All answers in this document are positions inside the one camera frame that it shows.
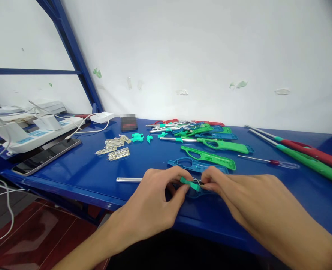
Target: igniter component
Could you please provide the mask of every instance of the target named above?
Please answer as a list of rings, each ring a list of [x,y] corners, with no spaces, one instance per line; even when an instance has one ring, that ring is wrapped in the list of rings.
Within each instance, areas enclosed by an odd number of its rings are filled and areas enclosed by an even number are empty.
[[[109,161],[120,159],[130,155],[129,148],[123,148],[114,152],[109,153]]]
[[[102,150],[99,150],[96,152],[96,155],[100,156],[100,155],[103,155],[103,154],[107,154],[107,153],[110,153],[112,151],[116,151],[116,147],[110,147],[110,148],[107,148],[107,149],[102,149]]]
[[[116,182],[140,183],[142,178],[117,177]]]
[[[113,143],[113,142],[120,142],[120,141],[122,141],[121,138],[107,139],[105,141],[105,144],[107,144],[107,143]]]
[[[108,143],[106,143],[106,146],[120,147],[120,146],[124,146],[124,144],[125,144],[124,141],[117,141],[117,142],[108,142]]]
[[[131,140],[129,139],[129,138],[127,138],[127,136],[126,135],[120,135],[119,134],[119,136],[120,136],[120,139],[122,140],[122,141],[125,141],[126,143],[131,143]]]

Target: white charger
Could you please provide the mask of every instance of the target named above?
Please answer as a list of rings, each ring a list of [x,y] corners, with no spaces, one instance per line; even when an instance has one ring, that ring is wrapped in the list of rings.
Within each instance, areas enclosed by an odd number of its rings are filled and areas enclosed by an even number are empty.
[[[90,116],[90,120],[95,123],[103,124],[108,120],[115,118],[115,115],[112,112],[101,112]]]

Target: blurred object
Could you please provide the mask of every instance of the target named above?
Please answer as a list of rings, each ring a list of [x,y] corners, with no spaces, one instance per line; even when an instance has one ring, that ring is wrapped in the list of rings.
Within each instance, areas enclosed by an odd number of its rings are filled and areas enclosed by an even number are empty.
[[[20,107],[16,106],[1,106],[0,113],[18,113],[23,111]]]
[[[120,118],[121,118],[121,132],[129,132],[138,129],[136,115],[127,114],[120,116]]]

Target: blue table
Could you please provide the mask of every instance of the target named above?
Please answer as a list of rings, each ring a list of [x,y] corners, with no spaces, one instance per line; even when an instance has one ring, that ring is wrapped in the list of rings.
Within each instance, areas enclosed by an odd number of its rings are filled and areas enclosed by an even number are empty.
[[[82,141],[82,145],[32,176],[24,178],[10,170],[5,170],[3,173],[7,178],[23,186],[116,210],[126,203],[138,186],[137,183],[117,183],[117,177],[142,178],[149,168],[164,170],[170,167],[167,165],[168,159],[176,160],[187,156],[185,151],[180,149],[181,143],[161,141],[157,135],[154,135],[151,144],[146,142],[146,135],[149,132],[145,125],[155,121],[138,119],[137,132],[143,133],[145,140],[127,145],[130,149],[128,158],[110,162],[107,155],[95,154],[97,150],[104,147],[106,139],[118,137],[121,134],[120,120],[114,118],[104,132],[77,136]],[[102,127],[91,124],[85,131],[99,129]],[[254,148],[255,153],[250,156],[295,162],[289,156],[249,133],[246,128],[231,127],[231,129],[239,138],[234,142],[248,144]],[[267,132],[311,145],[332,155],[332,135],[284,130],[267,130]],[[131,138],[132,133],[135,132],[124,134]],[[201,143],[184,143],[183,145],[235,160],[237,170],[230,173],[277,176],[308,213],[332,234],[332,182],[330,180],[303,165],[299,170],[273,167],[239,158],[237,152],[213,150]],[[200,178],[198,173],[192,173],[192,175]],[[255,254],[267,255],[266,250],[235,222],[225,203],[217,195],[202,196],[197,199],[187,198],[180,209],[175,228]]]

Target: smartphone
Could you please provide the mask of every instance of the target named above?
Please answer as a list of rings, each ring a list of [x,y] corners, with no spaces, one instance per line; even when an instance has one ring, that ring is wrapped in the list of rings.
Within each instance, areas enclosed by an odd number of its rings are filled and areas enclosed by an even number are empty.
[[[79,139],[63,139],[49,149],[43,150],[41,153],[13,167],[12,170],[22,176],[32,175],[79,144],[81,144]]]

